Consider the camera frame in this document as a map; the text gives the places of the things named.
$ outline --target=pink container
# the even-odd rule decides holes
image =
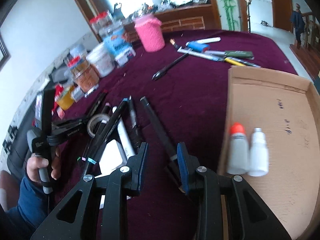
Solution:
[[[147,14],[134,20],[135,29],[146,52],[161,50],[165,43],[161,31],[162,22],[153,14]]]

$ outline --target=person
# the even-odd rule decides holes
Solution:
[[[305,23],[303,21],[300,5],[298,3],[296,3],[296,10],[291,14],[290,21],[293,23],[293,27],[295,28],[296,40],[298,43],[297,49],[300,49],[301,34],[304,33]]]
[[[19,230],[23,239],[30,239],[48,215],[48,195],[43,192],[39,177],[39,168],[49,165],[47,159],[36,157],[34,154],[28,159],[26,175],[20,184],[18,205],[6,213],[12,224]],[[61,176],[60,152],[56,148],[52,159],[51,177],[55,180]]]

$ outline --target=cardboard box lid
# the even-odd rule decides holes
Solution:
[[[275,70],[229,70],[225,137],[218,174],[225,175],[229,128],[244,125],[248,140],[262,128],[269,173],[243,177],[277,216],[292,239],[307,239],[320,221],[320,97],[307,79]]]

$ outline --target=orange bottle cap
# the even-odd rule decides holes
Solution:
[[[239,122],[235,122],[230,128],[230,134],[235,134],[235,133],[245,134],[245,129],[243,125],[240,124]]]

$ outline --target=table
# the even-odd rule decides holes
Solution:
[[[296,74],[289,60],[269,38],[242,32],[221,30],[183,31],[164,34],[166,46],[147,53],[142,46],[123,68],[114,70],[100,81],[99,90],[81,99],[66,111],[65,118],[81,117],[103,90],[106,101],[118,105],[132,95],[138,124],[149,143],[147,169],[142,195],[128,201],[130,240],[192,239],[197,225],[197,207],[170,181],[164,172],[167,155],[139,102],[146,96],[174,144],[185,142],[190,154],[201,165],[216,170],[223,140],[228,91],[228,69],[224,62],[189,56],[158,81],[154,73],[181,56],[169,43],[179,45],[208,37],[221,37],[210,44],[212,50],[252,51],[254,63],[263,67]],[[129,117],[124,118],[128,127]],[[62,171],[55,193],[58,203],[79,181],[77,157],[82,156],[87,135],[79,135],[61,146]]]

